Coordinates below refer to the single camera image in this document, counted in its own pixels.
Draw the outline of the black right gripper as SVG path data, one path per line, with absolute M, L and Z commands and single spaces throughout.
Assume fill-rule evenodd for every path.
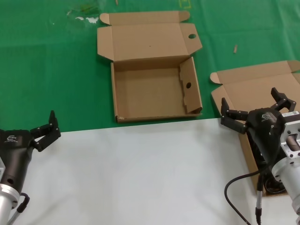
M 280 110 L 283 108 L 293 112 L 296 107 L 295 101 L 278 92 L 275 87 L 271 89 L 271 95 L 275 100 L 271 108 L 260 108 L 249 113 L 231 110 L 226 99 L 222 98 L 221 125 L 240 134 L 247 132 L 251 151 L 258 165 L 274 165 L 285 157 L 280 146 L 282 125 L 277 124 L 277 119 L 281 116 Z

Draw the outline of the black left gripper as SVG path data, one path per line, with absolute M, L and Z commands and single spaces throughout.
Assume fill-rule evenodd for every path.
M 33 149 L 42 152 L 60 137 L 60 128 L 54 110 L 50 112 L 48 124 L 30 131 L 1 130 L 0 158 L 5 166 L 1 184 L 22 191 Z

